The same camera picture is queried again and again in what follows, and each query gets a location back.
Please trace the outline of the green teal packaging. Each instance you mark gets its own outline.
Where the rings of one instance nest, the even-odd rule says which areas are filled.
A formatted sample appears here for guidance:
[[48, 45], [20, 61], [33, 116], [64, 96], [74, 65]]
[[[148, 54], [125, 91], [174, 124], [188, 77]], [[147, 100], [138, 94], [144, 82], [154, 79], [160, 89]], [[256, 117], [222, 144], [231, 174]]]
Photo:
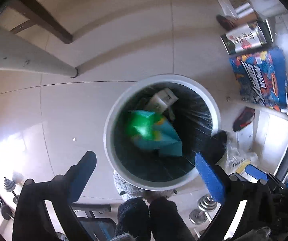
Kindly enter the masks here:
[[154, 152], [159, 157], [183, 155], [180, 137], [162, 114], [146, 110], [130, 111], [126, 133], [131, 142], [143, 152]]

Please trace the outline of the white long carton box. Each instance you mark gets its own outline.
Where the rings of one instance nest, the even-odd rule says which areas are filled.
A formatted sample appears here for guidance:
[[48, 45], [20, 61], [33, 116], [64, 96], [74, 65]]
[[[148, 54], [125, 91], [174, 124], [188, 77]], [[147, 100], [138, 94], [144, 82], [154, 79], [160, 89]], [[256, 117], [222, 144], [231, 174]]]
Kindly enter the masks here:
[[154, 111], [162, 114], [173, 103], [177, 102], [178, 98], [169, 88], [164, 88], [153, 95], [145, 106], [146, 111]]

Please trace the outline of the white round trash bin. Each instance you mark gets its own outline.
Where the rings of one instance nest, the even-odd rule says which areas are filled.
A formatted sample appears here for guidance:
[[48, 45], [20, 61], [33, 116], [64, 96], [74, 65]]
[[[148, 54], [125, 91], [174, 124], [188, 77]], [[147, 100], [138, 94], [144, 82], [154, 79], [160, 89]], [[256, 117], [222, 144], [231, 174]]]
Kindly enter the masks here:
[[170, 190], [198, 176], [195, 155], [219, 127], [217, 104], [202, 85], [181, 75], [157, 75], [137, 82], [115, 102], [105, 123], [104, 149], [128, 183]]

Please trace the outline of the smiley face plastic bag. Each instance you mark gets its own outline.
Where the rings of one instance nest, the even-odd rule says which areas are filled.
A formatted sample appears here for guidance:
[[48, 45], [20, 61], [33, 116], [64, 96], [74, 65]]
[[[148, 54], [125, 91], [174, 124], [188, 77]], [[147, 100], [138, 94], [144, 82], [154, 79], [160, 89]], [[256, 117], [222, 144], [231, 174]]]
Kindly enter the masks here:
[[259, 164], [258, 155], [254, 152], [245, 152], [239, 149], [237, 144], [229, 140], [226, 146], [226, 162], [224, 170], [228, 175], [238, 173], [243, 175], [246, 173], [246, 166], [253, 165], [257, 167]]

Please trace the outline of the chrome dumbbell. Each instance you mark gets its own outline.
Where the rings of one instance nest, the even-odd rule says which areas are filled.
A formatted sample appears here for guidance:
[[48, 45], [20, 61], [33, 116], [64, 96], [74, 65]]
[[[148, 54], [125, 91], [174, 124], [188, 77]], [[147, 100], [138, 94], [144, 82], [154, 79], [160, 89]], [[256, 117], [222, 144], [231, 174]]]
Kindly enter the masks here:
[[189, 219], [195, 225], [202, 225], [207, 221], [211, 222], [210, 212], [213, 212], [216, 208], [217, 202], [210, 194], [206, 194], [198, 200], [197, 208], [190, 212]]

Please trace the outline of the small dumbbell on left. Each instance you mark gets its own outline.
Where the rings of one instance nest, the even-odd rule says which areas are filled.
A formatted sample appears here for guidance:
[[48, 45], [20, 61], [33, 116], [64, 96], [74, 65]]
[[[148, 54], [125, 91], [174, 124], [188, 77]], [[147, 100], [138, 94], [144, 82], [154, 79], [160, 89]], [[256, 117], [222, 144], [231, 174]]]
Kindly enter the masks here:
[[[16, 184], [13, 180], [9, 180], [8, 178], [4, 177], [4, 189], [8, 193], [12, 193], [14, 195], [13, 202], [15, 205], [17, 205], [19, 201], [19, 195], [17, 195], [14, 192], [15, 187], [16, 187]], [[11, 208], [4, 201], [1, 202], [0, 211], [1, 211], [2, 217], [5, 220], [13, 219], [13, 212]]]

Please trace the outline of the blue seat office chair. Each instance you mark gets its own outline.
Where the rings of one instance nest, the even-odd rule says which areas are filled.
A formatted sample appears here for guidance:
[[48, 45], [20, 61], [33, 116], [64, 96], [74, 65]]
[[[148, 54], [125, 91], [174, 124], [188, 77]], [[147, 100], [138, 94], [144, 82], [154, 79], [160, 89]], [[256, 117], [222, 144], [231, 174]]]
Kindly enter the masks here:
[[258, 155], [258, 167], [275, 174], [288, 146], [288, 120], [264, 110], [255, 111], [252, 151]]

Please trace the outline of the black red flip flop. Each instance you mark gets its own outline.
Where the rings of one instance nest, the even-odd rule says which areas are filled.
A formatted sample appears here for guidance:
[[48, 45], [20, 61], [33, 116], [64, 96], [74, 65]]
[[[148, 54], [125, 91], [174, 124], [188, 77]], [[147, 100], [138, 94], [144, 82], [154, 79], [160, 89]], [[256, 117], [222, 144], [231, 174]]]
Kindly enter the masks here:
[[255, 109], [245, 107], [242, 113], [233, 122], [232, 129], [234, 132], [241, 131], [253, 122], [255, 117]]

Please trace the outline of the black weight bench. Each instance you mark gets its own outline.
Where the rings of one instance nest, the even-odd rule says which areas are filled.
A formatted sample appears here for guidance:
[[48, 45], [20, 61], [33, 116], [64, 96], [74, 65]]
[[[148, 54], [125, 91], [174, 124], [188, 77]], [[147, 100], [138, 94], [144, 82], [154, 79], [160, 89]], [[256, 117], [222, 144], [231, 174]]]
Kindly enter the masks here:
[[103, 215], [111, 212], [111, 205], [91, 205], [84, 203], [73, 203], [71, 208], [75, 213], [82, 211], [86, 217], [77, 216], [82, 227], [90, 235], [92, 240], [111, 240], [116, 231], [116, 223], [111, 218], [98, 218], [94, 212]]

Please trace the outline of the right black trouser leg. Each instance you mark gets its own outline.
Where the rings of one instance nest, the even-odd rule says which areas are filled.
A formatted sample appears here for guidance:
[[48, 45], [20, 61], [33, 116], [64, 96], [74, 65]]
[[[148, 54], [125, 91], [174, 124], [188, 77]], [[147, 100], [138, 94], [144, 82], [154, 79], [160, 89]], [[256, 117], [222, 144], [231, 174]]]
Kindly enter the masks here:
[[169, 201], [165, 197], [155, 199], [149, 205], [149, 215], [155, 240], [195, 241], [173, 201]]

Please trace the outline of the blue colourful drink carton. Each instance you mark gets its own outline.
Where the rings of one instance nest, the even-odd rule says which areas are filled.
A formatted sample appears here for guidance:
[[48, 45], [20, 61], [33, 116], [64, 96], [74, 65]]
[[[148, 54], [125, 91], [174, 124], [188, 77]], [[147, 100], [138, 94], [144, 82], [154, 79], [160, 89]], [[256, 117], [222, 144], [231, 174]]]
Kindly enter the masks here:
[[245, 102], [276, 111], [288, 108], [286, 60], [278, 47], [229, 59]]

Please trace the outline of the left grey fuzzy slipper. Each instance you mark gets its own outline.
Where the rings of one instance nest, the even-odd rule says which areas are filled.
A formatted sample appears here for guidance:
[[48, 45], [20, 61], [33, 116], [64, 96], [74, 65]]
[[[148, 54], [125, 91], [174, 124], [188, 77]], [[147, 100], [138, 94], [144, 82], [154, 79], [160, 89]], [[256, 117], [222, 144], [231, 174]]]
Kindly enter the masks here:
[[143, 198], [145, 191], [137, 188], [123, 179], [117, 171], [113, 171], [113, 181], [119, 196], [128, 201], [135, 198]]

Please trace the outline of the black white gift box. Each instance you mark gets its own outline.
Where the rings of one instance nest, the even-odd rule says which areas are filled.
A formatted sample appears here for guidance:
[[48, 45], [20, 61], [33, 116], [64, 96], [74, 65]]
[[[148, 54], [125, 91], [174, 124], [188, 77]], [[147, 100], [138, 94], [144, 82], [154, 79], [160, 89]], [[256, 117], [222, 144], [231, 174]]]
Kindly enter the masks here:
[[273, 44], [272, 29], [267, 20], [248, 22], [225, 33], [220, 38], [228, 55], [249, 52]]

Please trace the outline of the white table leg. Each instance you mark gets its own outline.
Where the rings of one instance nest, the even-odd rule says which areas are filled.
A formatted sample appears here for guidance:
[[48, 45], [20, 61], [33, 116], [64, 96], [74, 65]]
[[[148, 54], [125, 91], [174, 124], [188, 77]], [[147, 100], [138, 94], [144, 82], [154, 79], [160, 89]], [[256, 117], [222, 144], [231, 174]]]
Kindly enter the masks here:
[[78, 76], [77, 68], [0, 27], [0, 70]]

